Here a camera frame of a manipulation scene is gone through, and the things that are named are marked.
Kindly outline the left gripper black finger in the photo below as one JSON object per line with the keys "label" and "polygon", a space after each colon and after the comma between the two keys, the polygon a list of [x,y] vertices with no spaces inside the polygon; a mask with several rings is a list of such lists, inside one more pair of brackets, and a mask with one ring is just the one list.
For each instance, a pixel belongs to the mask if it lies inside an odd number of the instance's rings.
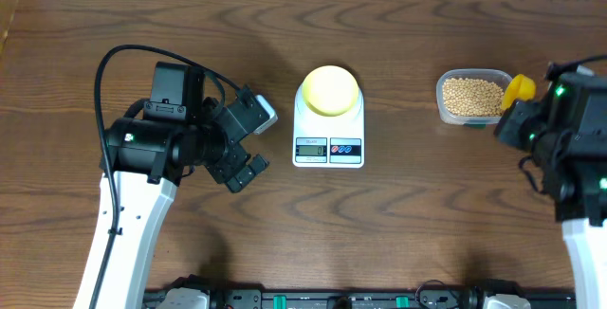
{"label": "left gripper black finger", "polygon": [[260,154],[257,154],[251,159],[248,166],[253,174],[260,174],[269,166],[269,162]]}
{"label": "left gripper black finger", "polygon": [[256,172],[250,167],[245,166],[234,177],[228,180],[225,185],[232,193],[242,191],[256,176]]}

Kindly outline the yellow measuring scoop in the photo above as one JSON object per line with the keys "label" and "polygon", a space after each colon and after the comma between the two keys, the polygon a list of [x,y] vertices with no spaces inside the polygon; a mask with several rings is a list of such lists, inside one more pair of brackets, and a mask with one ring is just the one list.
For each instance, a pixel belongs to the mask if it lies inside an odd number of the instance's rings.
{"label": "yellow measuring scoop", "polygon": [[523,74],[515,76],[504,92],[501,109],[505,111],[515,100],[533,100],[536,90],[536,83],[532,79]]}

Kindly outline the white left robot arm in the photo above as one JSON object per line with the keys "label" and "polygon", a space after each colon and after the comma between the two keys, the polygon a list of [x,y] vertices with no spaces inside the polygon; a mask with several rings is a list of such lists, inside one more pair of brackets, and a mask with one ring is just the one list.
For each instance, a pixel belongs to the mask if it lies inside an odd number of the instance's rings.
{"label": "white left robot arm", "polygon": [[231,104],[204,94],[217,76],[201,67],[156,64],[151,96],[134,103],[105,132],[108,150],[100,210],[77,308],[139,308],[157,237],[183,178],[202,166],[236,193],[267,168],[243,138],[278,118],[247,87]]}

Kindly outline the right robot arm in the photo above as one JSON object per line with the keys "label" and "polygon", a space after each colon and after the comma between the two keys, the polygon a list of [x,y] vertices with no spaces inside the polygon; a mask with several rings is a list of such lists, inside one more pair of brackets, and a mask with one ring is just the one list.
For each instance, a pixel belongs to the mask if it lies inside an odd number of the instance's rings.
{"label": "right robot arm", "polygon": [[579,308],[606,305],[606,80],[560,74],[539,101],[516,100],[494,131],[542,174],[555,204]]}

